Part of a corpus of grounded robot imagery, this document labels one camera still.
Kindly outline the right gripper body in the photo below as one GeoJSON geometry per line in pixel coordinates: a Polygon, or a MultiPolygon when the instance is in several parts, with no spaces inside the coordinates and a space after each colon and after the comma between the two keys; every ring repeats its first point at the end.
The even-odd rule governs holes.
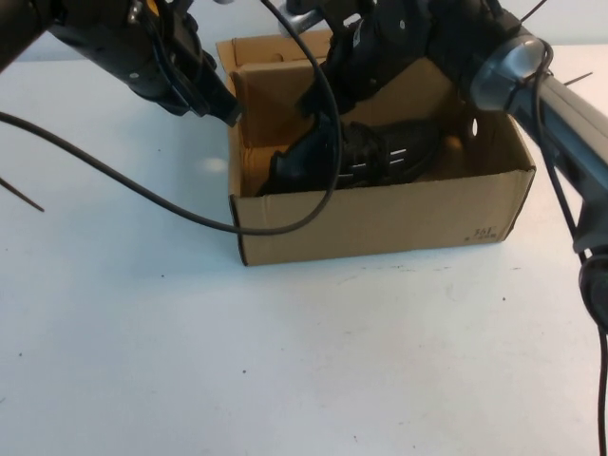
{"type": "Polygon", "coordinates": [[[346,114],[372,98],[426,54],[428,19],[373,13],[354,28],[334,36],[323,72],[338,111],[346,114]]]}

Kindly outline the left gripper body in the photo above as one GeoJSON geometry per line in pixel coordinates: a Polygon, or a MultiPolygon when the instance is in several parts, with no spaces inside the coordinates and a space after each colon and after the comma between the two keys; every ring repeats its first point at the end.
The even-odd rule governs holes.
{"type": "Polygon", "coordinates": [[[50,33],[171,114],[213,111],[214,58],[186,9],[64,9],[50,33]]]}

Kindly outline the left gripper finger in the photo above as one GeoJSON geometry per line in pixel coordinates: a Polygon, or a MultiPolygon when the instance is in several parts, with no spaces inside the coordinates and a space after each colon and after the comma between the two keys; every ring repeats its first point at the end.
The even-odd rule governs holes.
{"type": "Polygon", "coordinates": [[[209,105],[209,115],[228,126],[238,123],[242,113],[241,106],[214,70],[206,71],[203,75],[203,97],[209,105]]]}

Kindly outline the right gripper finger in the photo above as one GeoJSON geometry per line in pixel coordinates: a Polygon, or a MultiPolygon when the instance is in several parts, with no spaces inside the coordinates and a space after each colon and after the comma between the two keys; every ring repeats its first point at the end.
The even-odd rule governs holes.
{"type": "Polygon", "coordinates": [[[327,99],[320,87],[309,87],[298,99],[296,107],[303,117],[327,114],[327,99]]]}

